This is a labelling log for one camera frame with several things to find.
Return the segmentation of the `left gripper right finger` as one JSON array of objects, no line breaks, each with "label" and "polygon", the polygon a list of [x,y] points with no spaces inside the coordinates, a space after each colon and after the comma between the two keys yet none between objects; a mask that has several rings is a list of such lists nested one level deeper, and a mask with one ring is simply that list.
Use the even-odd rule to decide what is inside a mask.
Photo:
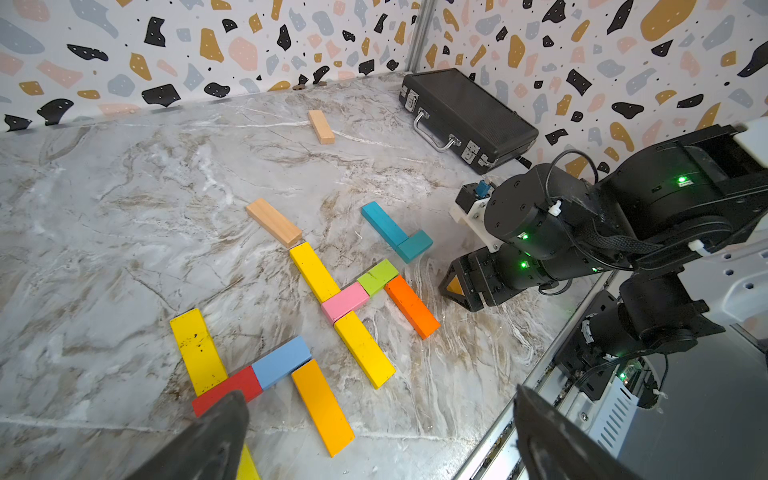
[{"label": "left gripper right finger", "polygon": [[531,479],[625,479],[637,474],[591,440],[533,389],[514,399],[517,449]]}]

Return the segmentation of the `red block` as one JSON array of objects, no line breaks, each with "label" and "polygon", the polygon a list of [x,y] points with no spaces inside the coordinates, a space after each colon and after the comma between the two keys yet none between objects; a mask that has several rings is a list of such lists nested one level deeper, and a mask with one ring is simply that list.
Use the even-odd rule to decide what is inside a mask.
[{"label": "red block", "polygon": [[192,402],[197,417],[204,415],[227,394],[241,392],[248,403],[263,393],[263,388],[252,366],[243,368],[237,374],[214,386]]}]

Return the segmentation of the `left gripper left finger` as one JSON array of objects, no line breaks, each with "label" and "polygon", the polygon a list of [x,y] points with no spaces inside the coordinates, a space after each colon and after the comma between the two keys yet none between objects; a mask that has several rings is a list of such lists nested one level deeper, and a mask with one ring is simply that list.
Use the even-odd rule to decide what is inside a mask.
[{"label": "left gripper left finger", "polygon": [[248,421],[244,394],[230,392],[128,477],[234,479]]}]

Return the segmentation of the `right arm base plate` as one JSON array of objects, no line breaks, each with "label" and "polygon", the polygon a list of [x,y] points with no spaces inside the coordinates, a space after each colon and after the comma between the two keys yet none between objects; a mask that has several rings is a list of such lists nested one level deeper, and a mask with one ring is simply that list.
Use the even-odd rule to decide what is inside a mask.
[{"label": "right arm base plate", "polygon": [[608,290],[600,291],[576,323],[554,356],[554,363],[573,385],[586,374],[578,390],[590,400],[599,400],[611,381],[610,361],[645,349],[634,332],[625,305]]}]

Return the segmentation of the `pink block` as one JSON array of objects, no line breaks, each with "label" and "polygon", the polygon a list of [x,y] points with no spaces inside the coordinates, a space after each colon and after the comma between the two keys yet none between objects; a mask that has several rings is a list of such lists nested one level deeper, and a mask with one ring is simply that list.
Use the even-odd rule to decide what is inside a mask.
[{"label": "pink block", "polygon": [[350,312],[364,305],[370,296],[359,282],[353,282],[340,293],[323,302],[321,307],[329,324],[334,325]]}]

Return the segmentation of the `green block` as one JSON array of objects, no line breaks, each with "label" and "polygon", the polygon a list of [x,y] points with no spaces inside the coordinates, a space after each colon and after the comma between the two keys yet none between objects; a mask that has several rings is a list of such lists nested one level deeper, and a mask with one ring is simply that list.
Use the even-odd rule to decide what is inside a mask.
[{"label": "green block", "polygon": [[398,275],[397,268],[388,259],[384,259],[360,276],[357,282],[369,297],[373,297]]}]

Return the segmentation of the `light blue block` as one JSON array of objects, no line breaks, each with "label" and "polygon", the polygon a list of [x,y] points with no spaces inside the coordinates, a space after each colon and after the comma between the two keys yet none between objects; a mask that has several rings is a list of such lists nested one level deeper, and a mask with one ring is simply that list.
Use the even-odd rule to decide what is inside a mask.
[{"label": "light blue block", "polygon": [[262,390],[266,391],[311,359],[307,344],[301,336],[296,336],[256,360],[251,367]]}]

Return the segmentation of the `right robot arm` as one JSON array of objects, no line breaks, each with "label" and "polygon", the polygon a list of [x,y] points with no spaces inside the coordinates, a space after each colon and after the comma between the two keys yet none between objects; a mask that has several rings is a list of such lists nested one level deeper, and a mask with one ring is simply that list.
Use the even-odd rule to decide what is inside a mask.
[{"label": "right robot arm", "polygon": [[619,303],[587,322],[578,348],[616,358],[686,351],[723,329],[686,265],[745,243],[766,216],[767,122],[646,147],[593,182],[539,164],[500,185],[464,185],[456,204],[481,208],[490,241],[451,263],[443,297],[476,312],[530,288],[558,294],[573,279],[626,271]]}]

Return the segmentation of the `orange block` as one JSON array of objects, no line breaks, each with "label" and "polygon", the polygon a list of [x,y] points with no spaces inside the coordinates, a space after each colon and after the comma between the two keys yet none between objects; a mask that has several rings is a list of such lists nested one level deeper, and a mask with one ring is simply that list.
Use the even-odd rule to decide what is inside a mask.
[{"label": "orange block", "polygon": [[440,327],[440,323],[402,276],[398,275],[389,281],[384,289],[422,340]]}]

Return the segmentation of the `tan wooden block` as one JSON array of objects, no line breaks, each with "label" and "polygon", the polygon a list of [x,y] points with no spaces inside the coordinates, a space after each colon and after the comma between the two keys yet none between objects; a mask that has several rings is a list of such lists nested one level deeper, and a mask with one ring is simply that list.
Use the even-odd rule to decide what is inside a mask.
[{"label": "tan wooden block", "polygon": [[245,207],[248,215],[284,247],[292,248],[302,239],[302,231],[283,214],[261,198]]}]

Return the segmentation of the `lime yellow block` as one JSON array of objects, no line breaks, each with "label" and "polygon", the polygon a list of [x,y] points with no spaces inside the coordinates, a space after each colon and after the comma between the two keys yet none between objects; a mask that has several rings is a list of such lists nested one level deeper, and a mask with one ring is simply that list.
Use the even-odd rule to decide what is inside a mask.
[{"label": "lime yellow block", "polygon": [[237,471],[237,480],[260,480],[259,473],[253,462],[250,450],[247,445],[243,446],[240,463]]}]

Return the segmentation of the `orange-yellow small block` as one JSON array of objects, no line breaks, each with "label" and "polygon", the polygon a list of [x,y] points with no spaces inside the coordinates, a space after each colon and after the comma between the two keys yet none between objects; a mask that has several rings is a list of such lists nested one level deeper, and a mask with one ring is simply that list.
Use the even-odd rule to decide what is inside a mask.
[{"label": "orange-yellow small block", "polygon": [[448,283],[446,286],[446,290],[449,293],[458,295],[458,296],[464,296],[464,291],[461,286],[460,280],[458,276],[454,276],[452,280]]}]

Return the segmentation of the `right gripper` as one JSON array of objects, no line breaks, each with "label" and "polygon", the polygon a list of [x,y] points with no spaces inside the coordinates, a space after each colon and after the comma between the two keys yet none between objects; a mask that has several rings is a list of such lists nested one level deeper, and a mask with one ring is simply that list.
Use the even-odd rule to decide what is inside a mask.
[{"label": "right gripper", "polygon": [[[613,175],[590,184],[552,164],[539,164],[495,188],[485,227],[503,241],[452,261],[440,294],[470,312],[501,305],[537,288],[555,295],[562,283],[618,267],[618,196]],[[464,296],[446,286],[458,276]]]}]

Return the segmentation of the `teal block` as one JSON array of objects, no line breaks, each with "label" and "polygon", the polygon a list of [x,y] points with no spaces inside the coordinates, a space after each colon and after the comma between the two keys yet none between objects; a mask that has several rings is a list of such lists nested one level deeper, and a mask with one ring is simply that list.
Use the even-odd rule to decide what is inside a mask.
[{"label": "teal block", "polygon": [[408,239],[408,235],[377,202],[364,205],[361,211],[363,217],[391,248],[396,249]]},{"label": "teal block", "polygon": [[409,264],[426,252],[433,245],[431,237],[423,230],[420,230],[400,243],[396,248],[396,253],[400,258]]}]

